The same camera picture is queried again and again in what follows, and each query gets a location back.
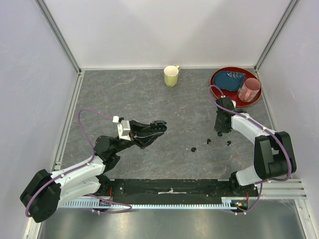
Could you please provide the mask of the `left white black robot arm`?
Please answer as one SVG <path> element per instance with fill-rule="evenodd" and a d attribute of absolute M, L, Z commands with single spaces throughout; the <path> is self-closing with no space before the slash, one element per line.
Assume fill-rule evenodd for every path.
<path fill-rule="evenodd" d="M 120 118 L 118 135 L 102 135 L 95 141 L 92 156 L 66 169 L 38 171 L 20 196 L 25 215 L 40 223 L 48 219 L 65 203 L 78 197 L 109 192 L 109 179 L 105 173 L 119 162 L 119 152 L 137 146 L 144 149 L 167 130 L 166 122 L 156 120 L 149 124 Z"/>

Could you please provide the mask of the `black earbud charging case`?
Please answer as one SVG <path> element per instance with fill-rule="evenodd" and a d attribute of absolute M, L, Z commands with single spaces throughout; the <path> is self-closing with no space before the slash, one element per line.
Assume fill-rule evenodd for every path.
<path fill-rule="evenodd" d="M 167 122 L 164 120 L 155 120 L 150 123 L 151 132 L 165 132 L 167 130 Z"/>

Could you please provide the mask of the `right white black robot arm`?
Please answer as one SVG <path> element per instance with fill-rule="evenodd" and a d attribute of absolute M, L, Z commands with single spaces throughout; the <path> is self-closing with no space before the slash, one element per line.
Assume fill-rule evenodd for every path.
<path fill-rule="evenodd" d="M 291 178 L 297 164 L 287 132 L 276 132 L 263 126 L 246 111 L 235 108 L 229 97 L 221 97 L 214 103 L 217 106 L 214 129 L 221 134 L 235 130 L 254 145 L 253 165 L 233 172 L 229 178 L 228 190 L 232 195 L 240 196 L 246 186 Z"/>

